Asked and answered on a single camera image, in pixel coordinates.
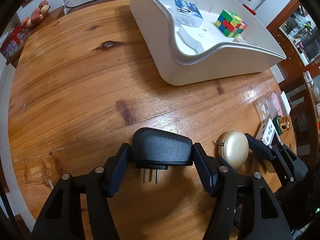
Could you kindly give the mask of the green gold round tin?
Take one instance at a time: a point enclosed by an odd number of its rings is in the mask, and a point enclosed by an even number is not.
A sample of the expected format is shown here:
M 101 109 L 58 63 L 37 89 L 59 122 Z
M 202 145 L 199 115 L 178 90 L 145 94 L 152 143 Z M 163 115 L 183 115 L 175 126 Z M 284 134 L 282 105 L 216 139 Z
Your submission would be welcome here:
M 279 135 L 282 135 L 284 132 L 288 131 L 290 129 L 290 122 L 287 116 L 276 116 L 272 120 L 276 131 Z

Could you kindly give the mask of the white handheld game console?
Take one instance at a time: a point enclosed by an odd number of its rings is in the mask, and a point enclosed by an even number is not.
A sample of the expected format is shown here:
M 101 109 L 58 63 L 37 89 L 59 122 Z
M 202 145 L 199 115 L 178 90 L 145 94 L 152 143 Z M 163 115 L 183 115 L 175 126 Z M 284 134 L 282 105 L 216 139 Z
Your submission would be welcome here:
M 266 146 L 268 146 L 271 144 L 275 132 L 276 129 L 272 120 L 270 118 L 267 118 L 261 123 L 255 138 L 262 141 Z

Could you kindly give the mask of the white usb charger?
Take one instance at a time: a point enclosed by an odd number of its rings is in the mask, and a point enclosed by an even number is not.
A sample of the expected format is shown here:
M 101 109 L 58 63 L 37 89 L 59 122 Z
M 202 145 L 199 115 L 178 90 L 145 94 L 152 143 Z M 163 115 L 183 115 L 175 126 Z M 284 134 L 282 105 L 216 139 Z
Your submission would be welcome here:
M 285 115 L 289 115 L 290 112 L 291 112 L 291 106 L 290 106 L 290 103 L 288 101 L 288 98 L 285 94 L 284 91 L 282 91 L 279 96 L 279 101 L 280 101 L 280 106 L 281 106 L 281 110 L 282 110 L 282 115 L 285 116 Z

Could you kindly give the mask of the round cream compact case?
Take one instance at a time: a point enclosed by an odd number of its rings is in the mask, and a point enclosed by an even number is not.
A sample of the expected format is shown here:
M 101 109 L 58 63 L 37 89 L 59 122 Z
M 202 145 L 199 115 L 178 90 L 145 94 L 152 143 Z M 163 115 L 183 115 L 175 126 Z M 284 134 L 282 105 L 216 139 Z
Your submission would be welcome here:
M 218 141 L 218 146 L 219 157 L 235 170 L 242 167 L 248 158 L 248 140 L 245 134 L 238 129 L 225 132 Z

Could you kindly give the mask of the clear plastic box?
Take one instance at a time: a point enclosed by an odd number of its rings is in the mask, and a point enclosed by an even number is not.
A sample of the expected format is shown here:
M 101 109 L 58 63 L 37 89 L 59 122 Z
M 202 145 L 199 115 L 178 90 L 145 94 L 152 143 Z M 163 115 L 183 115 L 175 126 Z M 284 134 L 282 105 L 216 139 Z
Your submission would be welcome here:
M 275 92 L 268 92 L 261 96 L 255 101 L 255 107 L 261 122 L 267 118 L 273 120 L 283 115 L 278 95 Z

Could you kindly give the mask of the black power adapter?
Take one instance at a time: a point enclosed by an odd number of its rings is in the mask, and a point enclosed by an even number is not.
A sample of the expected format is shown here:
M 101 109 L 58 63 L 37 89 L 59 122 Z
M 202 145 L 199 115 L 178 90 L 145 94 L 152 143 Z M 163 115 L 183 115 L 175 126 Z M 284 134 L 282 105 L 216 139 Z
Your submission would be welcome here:
M 193 165 L 192 145 L 188 137 L 143 127 L 134 133 L 131 150 L 136 167 L 155 170 L 155 183 L 158 184 L 160 170 L 167 170 L 169 166 Z

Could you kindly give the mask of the colourful puzzle cube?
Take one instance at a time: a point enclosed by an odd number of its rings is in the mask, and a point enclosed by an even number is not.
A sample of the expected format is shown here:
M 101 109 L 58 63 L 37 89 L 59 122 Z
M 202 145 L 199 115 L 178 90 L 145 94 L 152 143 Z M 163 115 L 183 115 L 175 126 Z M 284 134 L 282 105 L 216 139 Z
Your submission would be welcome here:
M 223 10 L 217 20 L 215 26 L 225 35 L 225 37 L 237 38 L 246 29 L 247 24 L 234 12 Z

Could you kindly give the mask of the white correction tape dispenser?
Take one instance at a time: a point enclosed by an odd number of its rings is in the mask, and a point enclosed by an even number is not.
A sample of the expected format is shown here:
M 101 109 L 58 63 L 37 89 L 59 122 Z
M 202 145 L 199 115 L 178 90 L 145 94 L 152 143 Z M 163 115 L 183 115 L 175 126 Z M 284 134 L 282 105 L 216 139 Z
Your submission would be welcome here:
M 201 43 L 202 36 L 200 36 L 200 33 L 201 32 L 199 28 L 190 27 L 187 25 L 180 25 L 178 30 L 178 34 L 183 42 L 198 54 L 204 52 L 204 47 Z

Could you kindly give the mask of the blue tissue pack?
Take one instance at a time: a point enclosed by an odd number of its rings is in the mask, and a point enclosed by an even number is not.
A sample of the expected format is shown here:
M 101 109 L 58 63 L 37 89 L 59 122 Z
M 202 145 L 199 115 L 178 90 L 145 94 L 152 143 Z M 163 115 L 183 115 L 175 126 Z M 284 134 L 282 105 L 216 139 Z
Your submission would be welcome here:
M 174 0 L 173 18 L 176 26 L 186 25 L 199 28 L 203 17 L 194 3 L 185 0 Z

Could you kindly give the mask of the red snack bag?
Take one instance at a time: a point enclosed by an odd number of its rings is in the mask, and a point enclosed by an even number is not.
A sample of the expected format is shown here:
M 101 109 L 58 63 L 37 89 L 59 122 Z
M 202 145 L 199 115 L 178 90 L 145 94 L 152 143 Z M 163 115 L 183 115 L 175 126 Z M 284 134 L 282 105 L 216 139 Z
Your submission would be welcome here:
M 9 59 L 18 51 L 21 44 L 24 42 L 26 37 L 25 25 L 16 25 L 14 29 L 11 29 L 6 33 L 5 39 L 1 44 L 1 54 Z

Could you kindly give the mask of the bowl of peaches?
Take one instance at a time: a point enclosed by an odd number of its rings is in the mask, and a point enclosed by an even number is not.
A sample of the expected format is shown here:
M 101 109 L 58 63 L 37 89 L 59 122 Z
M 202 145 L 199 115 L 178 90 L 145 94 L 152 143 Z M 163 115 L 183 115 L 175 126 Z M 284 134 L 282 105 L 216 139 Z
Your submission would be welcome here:
M 22 20 L 22 25 L 26 28 L 33 28 L 37 26 L 43 18 L 48 14 L 50 5 L 47 0 L 43 0 L 39 6 L 33 11 L 30 17 L 25 17 Z

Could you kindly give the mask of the white plastic storage bin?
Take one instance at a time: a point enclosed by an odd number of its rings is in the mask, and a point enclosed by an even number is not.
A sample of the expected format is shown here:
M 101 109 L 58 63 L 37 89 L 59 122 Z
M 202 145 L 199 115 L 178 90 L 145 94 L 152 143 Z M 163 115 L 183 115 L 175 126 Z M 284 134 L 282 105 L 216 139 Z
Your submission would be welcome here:
M 286 55 L 236 0 L 130 0 L 162 79 L 181 86 L 263 72 Z

